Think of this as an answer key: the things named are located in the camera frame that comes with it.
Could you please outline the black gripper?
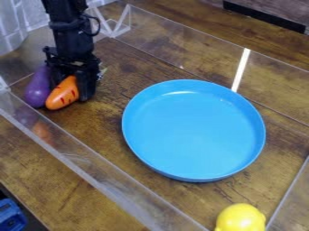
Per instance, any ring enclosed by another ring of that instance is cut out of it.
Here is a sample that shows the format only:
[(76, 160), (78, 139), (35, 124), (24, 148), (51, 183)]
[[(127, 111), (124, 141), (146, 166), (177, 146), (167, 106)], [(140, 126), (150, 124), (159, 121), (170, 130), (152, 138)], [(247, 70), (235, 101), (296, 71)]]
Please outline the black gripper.
[(45, 65), (49, 67), (49, 88), (55, 88), (74, 74), (78, 79), (79, 101), (87, 101), (95, 94), (102, 61), (91, 54), (83, 58), (61, 57), (55, 47), (43, 47)]

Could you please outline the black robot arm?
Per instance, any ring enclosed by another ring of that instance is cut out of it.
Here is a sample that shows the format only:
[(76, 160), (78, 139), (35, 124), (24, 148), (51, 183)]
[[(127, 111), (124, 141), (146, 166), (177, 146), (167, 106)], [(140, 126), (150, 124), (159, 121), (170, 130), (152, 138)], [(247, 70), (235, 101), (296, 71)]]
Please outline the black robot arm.
[(44, 11), (49, 15), (49, 29), (53, 32), (55, 47), (45, 46), (45, 64), (51, 68), (51, 88), (74, 75), (78, 79), (79, 101), (87, 101), (96, 89), (100, 77), (100, 59), (92, 54), (91, 20), (100, 22), (98, 17), (84, 13), (88, 5), (86, 0), (41, 0)]

